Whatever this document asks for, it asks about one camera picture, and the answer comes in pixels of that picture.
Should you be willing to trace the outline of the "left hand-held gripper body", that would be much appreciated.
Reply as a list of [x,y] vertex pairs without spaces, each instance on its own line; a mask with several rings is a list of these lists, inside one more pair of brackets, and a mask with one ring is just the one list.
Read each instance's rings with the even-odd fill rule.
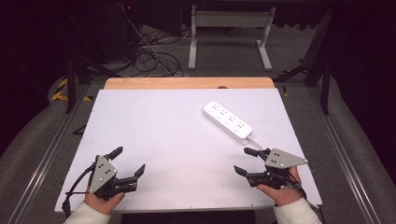
[[89,180],[88,192],[105,201],[121,192],[128,193],[137,189],[137,177],[116,178],[118,169],[111,161],[110,156],[98,156]]

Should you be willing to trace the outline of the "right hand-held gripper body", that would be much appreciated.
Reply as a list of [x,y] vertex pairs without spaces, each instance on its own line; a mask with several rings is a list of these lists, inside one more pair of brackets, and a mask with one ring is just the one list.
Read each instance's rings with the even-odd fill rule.
[[251,187],[266,185],[272,189],[282,189],[286,186],[301,189],[301,184],[290,173],[290,167],[304,164],[308,164],[307,159],[274,148],[264,161],[265,170],[262,173],[247,173],[247,182]]

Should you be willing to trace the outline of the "white power strip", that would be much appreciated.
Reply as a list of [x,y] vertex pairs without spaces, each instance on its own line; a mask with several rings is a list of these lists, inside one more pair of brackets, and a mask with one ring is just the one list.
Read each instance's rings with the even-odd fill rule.
[[238,143],[242,145],[248,143],[252,127],[220,103],[216,101],[207,103],[203,107],[203,115]]

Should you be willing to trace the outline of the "person's left hand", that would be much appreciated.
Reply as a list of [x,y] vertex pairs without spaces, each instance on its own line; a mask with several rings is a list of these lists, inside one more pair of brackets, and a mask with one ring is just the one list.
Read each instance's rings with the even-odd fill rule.
[[121,192],[106,201],[98,198],[95,194],[88,193],[85,195],[84,203],[101,214],[110,215],[113,209],[123,200],[124,196],[125,193]]

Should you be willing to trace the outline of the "person's right hand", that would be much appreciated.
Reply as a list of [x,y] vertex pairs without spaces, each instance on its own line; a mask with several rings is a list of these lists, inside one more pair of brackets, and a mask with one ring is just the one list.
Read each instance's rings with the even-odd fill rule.
[[285,206],[303,198],[303,194],[289,186],[283,189],[272,189],[266,185],[258,185],[257,189],[274,200],[277,206]]

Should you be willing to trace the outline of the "white board table cover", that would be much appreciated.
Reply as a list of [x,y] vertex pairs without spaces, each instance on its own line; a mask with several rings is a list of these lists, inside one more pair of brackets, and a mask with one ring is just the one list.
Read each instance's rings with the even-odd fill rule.
[[261,172],[264,164],[203,115],[210,101],[252,127],[251,147],[304,154],[276,89],[101,90],[64,181],[64,191],[76,191],[71,206],[83,199],[88,180],[82,172],[117,147],[123,147],[113,161],[119,177],[146,164],[136,191],[117,207],[122,213],[272,205],[235,172],[235,165]]

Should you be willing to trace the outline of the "yellow black hazard tape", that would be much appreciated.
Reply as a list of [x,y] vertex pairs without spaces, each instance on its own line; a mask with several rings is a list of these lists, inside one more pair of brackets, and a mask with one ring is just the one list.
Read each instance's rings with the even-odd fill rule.
[[52,95],[51,100],[52,101],[67,101],[68,97],[66,95],[63,95],[63,90],[66,87],[67,84],[67,78],[64,77],[62,81],[59,83],[55,93]]

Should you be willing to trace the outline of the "black metal stand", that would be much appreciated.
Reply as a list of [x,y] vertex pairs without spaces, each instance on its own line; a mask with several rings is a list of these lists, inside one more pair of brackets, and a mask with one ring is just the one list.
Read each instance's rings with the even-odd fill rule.
[[77,103],[76,80],[87,85],[96,73],[114,77],[115,72],[105,65],[127,56],[124,21],[116,4],[91,1],[61,2],[64,14],[61,34],[67,56],[68,107]]
[[274,82],[280,83],[298,74],[306,73],[304,84],[307,87],[313,87],[322,80],[320,107],[325,115],[329,114],[328,102],[331,67],[323,50],[323,43],[325,41],[328,26],[332,19],[332,13],[332,9],[329,8],[326,10],[323,18],[318,24],[318,28],[314,34],[311,44],[308,47],[304,58],[300,62],[300,65],[289,71],[284,70],[280,73],[279,77],[273,79]]

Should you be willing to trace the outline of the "wooden table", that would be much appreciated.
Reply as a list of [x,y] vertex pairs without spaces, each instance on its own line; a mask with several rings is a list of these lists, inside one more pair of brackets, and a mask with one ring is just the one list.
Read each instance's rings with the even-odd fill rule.
[[272,89],[269,77],[113,77],[105,90]]

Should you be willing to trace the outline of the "aluminium floor rail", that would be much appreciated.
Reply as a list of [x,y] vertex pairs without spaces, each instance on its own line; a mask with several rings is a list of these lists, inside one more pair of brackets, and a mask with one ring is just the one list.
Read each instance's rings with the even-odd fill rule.
[[339,135],[337,134],[332,121],[329,115],[324,113],[324,109],[321,106],[319,94],[317,91],[308,87],[307,91],[310,95],[311,100],[313,101],[320,119],[322,120],[326,132],[329,135],[330,141],[332,143],[332,151],[334,152],[338,163],[343,170],[344,176],[346,177],[346,181],[351,188],[351,191],[354,195],[355,200],[358,203],[358,206],[363,214],[363,217],[367,224],[382,224],[375,208],[368,196],[366,189],[364,188],[361,178],[359,177],[355,167],[353,166],[350,158],[347,155],[346,149],[340,140]]
[[85,94],[90,88],[89,84],[81,84],[77,88],[77,93],[75,95],[75,101],[71,103],[71,107],[67,108],[66,113],[63,116],[62,122],[57,128],[55,135],[51,139],[49,146],[46,149],[45,154],[43,155],[40,163],[35,168],[32,177],[24,190],[18,204],[16,205],[12,215],[7,221],[7,224],[21,224],[23,219],[26,216],[35,196],[37,195],[45,177],[50,169],[50,166],[53,160],[58,153],[60,146],[64,140],[64,134],[68,129],[68,126],[72,119],[74,118],[76,111],[78,110],[79,105],[83,101]]

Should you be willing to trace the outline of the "white metal table frame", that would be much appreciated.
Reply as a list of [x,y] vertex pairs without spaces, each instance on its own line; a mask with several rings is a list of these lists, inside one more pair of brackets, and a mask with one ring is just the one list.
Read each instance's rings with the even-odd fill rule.
[[241,27],[263,28],[262,38],[256,41],[256,46],[261,55],[262,64],[266,71],[273,69],[268,53],[266,42],[270,33],[272,22],[276,14],[276,8],[271,7],[264,12],[231,12],[231,11],[202,11],[196,5],[191,7],[191,43],[188,68],[196,68],[197,58],[197,32],[198,27]]

